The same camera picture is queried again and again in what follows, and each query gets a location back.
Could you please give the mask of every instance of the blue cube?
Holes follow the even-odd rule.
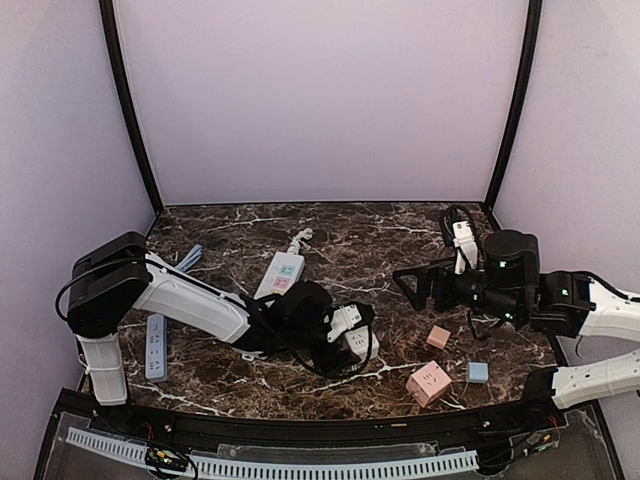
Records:
[[[467,382],[487,383],[489,381],[489,365],[482,362],[469,362]]]

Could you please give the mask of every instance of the dark marble surface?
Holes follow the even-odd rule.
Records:
[[[270,419],[384,418],[493,405],[520,397],[527,374],[555,364],[546,337],[510,326],[474,341],[464,311],[414,311],[391,280],[393,270],[450,256],[437,218],[442,203],[322,203],[171,207],[153,228],[148,247],[176,263],[196,243],[202,260],[190,273],[230,292],[253,294],[272,255],[299,230],[315,235],[303,246],[303,278],[319,282],[338,302],[370,303],[377,313],[380,357],[348,381],[328,381],[287,354],[247,362],[209,335],[169,321],[169,379],[144,376],[147,314],[131,312],[120,326],[125,368],[138,404],[203,414]],[[484,236],[490,231],[469,205]],[[433,325],[452,332],[444,351],[428,346]],[[453,380],[421,409],[405,389],[408,376],[436,360]],[[487,362],[485,385],[467,384],[468,361]]]

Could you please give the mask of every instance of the pink cube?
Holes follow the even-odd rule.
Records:
[[[427,338],[427,343],[429,345],[433,345],[434,347],[444,349],[444,346],[447,344],[447,340],[449,340],[450,335],[451,332],[449,330],[445,330],[444,328],[440,328],[439,326],[434,325],[431,329],[431,333],[429,334],[429,338]]]
[[[442,395],[450,383],[449,375],[436,362],[429,362],[409,377],[407,390],[424,408]]]

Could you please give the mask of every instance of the white vent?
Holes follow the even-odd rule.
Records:
[[[70,427],[67,443],[136,467],[146,468],[142,445],[104,437]],[[242,462],[191,455],[203,479],[259,480],[417,480],[474,471],[478,468],[475,451],[395,462],[351,465],[289,465]],[[184,476],[193,477],[193,471]]]

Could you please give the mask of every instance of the white wall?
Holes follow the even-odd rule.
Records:
[[[120,0],[168,204],[484,198],[526,0]]]
[[[588,269],[640,292],[640,3],[566,0],[542,10],[496,215],[538,236],[546,271]],[[585,339],[583,363],[633,348]],[[640,399],[602,405],[626,475],[639,479]]]
[[[31,478],[80,369],[53,310],[80,255],[153,218],[120,113],[98,2],[0,8],[0,478]]]

